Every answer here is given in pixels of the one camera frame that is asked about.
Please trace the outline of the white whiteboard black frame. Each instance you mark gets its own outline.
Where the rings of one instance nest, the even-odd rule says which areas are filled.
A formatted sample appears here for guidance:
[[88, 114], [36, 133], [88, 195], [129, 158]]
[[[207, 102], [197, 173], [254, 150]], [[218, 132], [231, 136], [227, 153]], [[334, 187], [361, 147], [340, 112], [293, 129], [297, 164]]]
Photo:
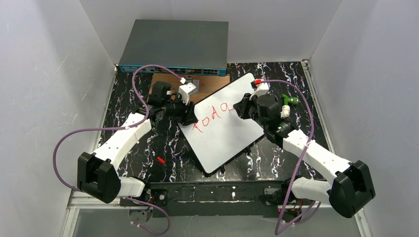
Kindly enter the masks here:
[[196, 165], [204, 174], [216, 172], [222, 165], [263, 136], [253, 120], [243, 120], [233, 110], [245, 93], [253, 93], [254, 76], [247, 73], [195, 105], [196, 123], [180, 129], [196, 156]]

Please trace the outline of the red marker cap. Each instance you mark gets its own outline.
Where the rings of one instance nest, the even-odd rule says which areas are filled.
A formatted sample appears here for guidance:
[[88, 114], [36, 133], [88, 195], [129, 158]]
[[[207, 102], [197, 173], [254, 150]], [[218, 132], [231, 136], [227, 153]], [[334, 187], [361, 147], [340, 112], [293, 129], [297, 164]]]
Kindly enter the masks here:
[[166, 163], [166, 161], [163, 158], [161, 158], [161, 157], [157, 157], [157, 160], [161, 164], [165, 164]]

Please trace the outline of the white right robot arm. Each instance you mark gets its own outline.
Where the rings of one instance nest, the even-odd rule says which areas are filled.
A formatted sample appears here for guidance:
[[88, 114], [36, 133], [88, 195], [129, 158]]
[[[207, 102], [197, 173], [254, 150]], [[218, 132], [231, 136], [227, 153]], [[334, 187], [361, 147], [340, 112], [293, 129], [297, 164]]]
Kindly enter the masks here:
[[296, 156], [320, 172], [322, 180], [296, 176], [281, 185], [276, 196], [281, 201], [308, 199], [329, 204], [339, 215], [353, 217], [376, 193], [369, 167], [362, 161], [351, 162], [328, 151], [297, 128], [282, 115], [284, 108], [272, 95], [251, 96], [246, 93], [234, 104], [241, 119], [251, 119], [264, 132], [265, 137], [283, 150]]

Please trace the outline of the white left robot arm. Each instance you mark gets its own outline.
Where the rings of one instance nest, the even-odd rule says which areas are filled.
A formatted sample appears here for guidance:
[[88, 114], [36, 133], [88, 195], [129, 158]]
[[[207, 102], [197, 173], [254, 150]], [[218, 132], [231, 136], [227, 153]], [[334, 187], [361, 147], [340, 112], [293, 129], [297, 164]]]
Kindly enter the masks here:
[[144, 98], [148, 101], [147, 105], [135, 108], [122, 129], [99, 148], [79, 156], [77, 188], [104, 203], [110, 203], [115, 198], [142, 196], [147, 187], [145, 181], [119, 176], [117, 170], [121, 162], [133, 146], [164, 118], [172, 118], [182, 126], [196, 123], [195, 103], [190, 97], [197, 91], [191, 82], [182, 84], [175, 92], [167, 82], [154, 83], [151, 94]]

